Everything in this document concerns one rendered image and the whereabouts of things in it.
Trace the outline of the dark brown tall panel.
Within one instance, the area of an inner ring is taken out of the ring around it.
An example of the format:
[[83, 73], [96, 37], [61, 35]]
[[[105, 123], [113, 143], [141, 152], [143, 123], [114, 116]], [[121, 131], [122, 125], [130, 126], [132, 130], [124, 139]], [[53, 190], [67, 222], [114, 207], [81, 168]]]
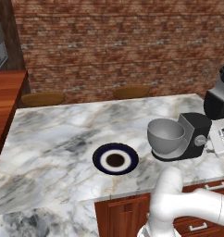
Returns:
[[24, 70], [25, 62], [11, 0], [0, 0], [0, 23], [5, 36], [8, 55], [8, 59], [1, 70]]

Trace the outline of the blue and white plate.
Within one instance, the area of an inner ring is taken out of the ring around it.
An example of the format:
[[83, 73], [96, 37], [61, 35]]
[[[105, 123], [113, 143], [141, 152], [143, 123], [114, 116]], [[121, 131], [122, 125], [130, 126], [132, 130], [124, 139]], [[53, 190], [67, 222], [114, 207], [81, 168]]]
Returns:
[[139, 163], [135, 150], [124, 143], [106, 143], [93, 153], [93, 164], [109, 175], [124, 175], [133, 171]]

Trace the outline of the wooden drawer front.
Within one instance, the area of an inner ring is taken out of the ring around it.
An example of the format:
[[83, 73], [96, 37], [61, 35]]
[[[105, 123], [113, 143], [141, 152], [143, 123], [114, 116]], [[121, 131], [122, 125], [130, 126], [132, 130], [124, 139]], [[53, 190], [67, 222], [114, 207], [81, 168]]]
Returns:
[[[206, 229], [200, 231], [190, 231], [190, 225], [197, 227], [201, 226], [204, 222], [207, 224]], [[174, 228], [181, 235], [181, 237], [224, 237], [223, 226], [201, 218], [176, 218], [174, 220]]]
[[[189, 185], [189, 186], [185, 186], [185, 187], [182, 189], [182, 191], [183, 191], [184, 193], [190, 193], [190, 192], [193, 192], [194, 190], [196, 190], [197, 188], [202, 188], [202, 189], [204, 189], [206, 184], [208, 184], [209, 186], [220, 185], [222, 181], [224, 181], [224, 180], [210, 181], [210, 182], [204, 182], [204, 183]], [[224, 194], [224, 189], [218, 189], [218, 190], [214, 190], [214, 191], [212, 191], [212, 192]]]

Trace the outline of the wooden stool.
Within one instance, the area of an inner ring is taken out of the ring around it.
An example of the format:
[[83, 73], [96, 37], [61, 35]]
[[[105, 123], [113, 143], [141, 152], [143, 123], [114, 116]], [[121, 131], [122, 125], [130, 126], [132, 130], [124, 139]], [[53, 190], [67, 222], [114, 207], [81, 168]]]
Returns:
[[45, 92], [24, 94], [21, 101], [25, 106], [57, 106], [65, 100], [65, 95], [61, 92]]
[[132, 99], [146, 97], [149, 91], [150, 87], [148, 85], [129, 85], [116, 88], [113, 95], [117, 99]]

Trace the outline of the wooden cupboard door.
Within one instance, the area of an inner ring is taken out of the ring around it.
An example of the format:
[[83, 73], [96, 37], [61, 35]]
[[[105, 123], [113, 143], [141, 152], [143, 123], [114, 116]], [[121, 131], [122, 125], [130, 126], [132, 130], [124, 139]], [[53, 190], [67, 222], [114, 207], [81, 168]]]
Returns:
[[144, 193], [94, 204], [99, 237], [137, 237], [147, 221], [151, 194]]

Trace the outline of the red-brown wooden cabinet run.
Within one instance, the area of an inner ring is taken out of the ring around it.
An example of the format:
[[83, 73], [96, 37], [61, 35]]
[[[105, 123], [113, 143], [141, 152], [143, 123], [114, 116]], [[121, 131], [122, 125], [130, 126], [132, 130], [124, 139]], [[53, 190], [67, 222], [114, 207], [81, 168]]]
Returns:
[[27, 70], [0, 71], [0, 155], [27, 81]]

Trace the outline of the grey metal mixer bowl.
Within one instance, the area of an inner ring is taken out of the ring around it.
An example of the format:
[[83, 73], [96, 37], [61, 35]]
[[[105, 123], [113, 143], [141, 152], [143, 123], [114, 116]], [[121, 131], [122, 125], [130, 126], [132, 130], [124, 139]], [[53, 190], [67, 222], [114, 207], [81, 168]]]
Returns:
[[148, 143], [159, 154], [169, 154], [175, 151], [181, 144], [185, 130], [175, 120], [168, 118], [156, 118], [147, 126]]

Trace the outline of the grey mixer knob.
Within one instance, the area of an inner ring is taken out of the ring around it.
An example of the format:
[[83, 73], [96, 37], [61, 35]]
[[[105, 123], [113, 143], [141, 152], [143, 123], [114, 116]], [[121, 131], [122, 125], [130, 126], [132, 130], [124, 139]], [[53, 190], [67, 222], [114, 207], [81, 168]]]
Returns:
[[198, 135], [195, 139], [194, 139], [194, 144], [196, 146], [202, 146], [206, 144], [206, 137], [204, 135]]

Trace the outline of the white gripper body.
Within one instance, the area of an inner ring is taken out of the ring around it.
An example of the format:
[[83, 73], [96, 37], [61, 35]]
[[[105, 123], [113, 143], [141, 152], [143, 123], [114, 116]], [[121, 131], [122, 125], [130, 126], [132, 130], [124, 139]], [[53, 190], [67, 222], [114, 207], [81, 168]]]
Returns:
[[213, 147], [217, 155], [224, 154], [224, 131], [215, 131], [213, 134]]

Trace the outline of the black stand mixer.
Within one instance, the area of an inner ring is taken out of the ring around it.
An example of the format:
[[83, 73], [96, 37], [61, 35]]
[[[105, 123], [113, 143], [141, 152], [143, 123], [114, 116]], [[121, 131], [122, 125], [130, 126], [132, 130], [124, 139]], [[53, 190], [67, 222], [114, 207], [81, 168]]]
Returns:
[[212, 121], [200, 113], [180, 113], [177, 120], [184, 128], [185, 134], [180, 146], [169, 154], [159, 154], [152, 149], [153, 156], [161, 161], [170, 162], [199, 157], [205, 148], [204, 145], [196, 146], [194, 139], [198, 135], [204, 135], [207, 139]]

